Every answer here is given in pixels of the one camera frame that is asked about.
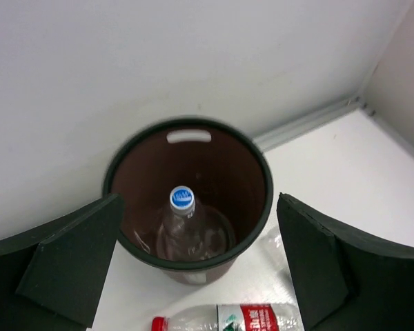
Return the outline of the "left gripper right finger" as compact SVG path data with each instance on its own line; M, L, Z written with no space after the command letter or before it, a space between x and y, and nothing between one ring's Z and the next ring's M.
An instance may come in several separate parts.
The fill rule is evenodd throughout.
M305 330L414 330L414 248L289 194L277 218Z

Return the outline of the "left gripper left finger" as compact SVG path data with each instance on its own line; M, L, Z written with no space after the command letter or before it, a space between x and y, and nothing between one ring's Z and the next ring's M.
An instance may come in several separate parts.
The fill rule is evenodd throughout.
M91 328L123 215L109 194L0 240L0 330Z

